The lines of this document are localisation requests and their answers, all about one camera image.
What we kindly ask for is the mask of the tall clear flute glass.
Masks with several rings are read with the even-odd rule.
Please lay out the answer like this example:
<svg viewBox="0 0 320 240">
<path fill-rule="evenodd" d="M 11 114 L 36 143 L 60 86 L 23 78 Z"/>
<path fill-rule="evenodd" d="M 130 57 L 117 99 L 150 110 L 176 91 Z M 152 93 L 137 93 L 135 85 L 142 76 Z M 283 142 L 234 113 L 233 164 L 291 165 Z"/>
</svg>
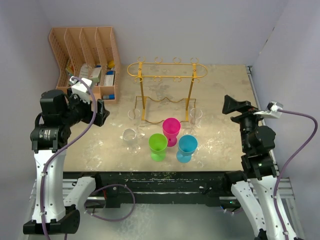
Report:
<svg viewBox="0 0 320 240">
<path fill-rule="evenodd" d="M 145 137 L 144 130 L 140 127 L 142 121 L 142 113 L 139 109 L 133 108 L 128 111 L 128 117 L 133 124 L 133 129 L 136 132 L 138 139 Z"/>
</svg>

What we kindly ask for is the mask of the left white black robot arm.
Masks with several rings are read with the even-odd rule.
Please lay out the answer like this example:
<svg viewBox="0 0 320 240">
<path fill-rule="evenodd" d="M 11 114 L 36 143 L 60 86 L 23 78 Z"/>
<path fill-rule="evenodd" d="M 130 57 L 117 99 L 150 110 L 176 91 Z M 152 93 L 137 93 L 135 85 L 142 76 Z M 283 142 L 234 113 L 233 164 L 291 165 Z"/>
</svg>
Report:
<svg viewBox="0 0 320 240">
<path fill-rule="evenodd" d="M 30 134 L 36 164 L 36 200 L 31 219 L 23 225 L 25 235 L 75 234 L 80 225 L 79 206 L 85 196 L 98 196 L 101 181 L 81 178 L 68 200 L 63 198 L 63 168 L 71 127 L 79 122 L 101 127 L 110 112 L 102 99 L 90 100 L 85 93 L 64 93 L 54 89 L 40 98 L 41 113 Z"/>
</svg>

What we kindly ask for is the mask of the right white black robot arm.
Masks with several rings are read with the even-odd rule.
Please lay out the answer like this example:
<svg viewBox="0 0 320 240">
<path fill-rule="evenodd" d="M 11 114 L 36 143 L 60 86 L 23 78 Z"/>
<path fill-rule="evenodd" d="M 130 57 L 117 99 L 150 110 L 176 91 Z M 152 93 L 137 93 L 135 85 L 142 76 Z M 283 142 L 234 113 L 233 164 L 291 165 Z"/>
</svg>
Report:
<svg viewBox="0 0 320 240">
<path fill-rule="evenodd" d="M 245 212 L 257 240 L 298 239 L 278 192 L 279 176 L 270 151 L 275 148 L 276 133 L 259 122 L 265 117 L 278 119 L 283 105 L 271 101 L 260 111 L 249 101 L 237 101 L 225 95 L 222 113 L 239 112 L 231 121 L 239 124 L 242 170 L 224 175 L 222 190 L 235 196 Z"/>
</svg>

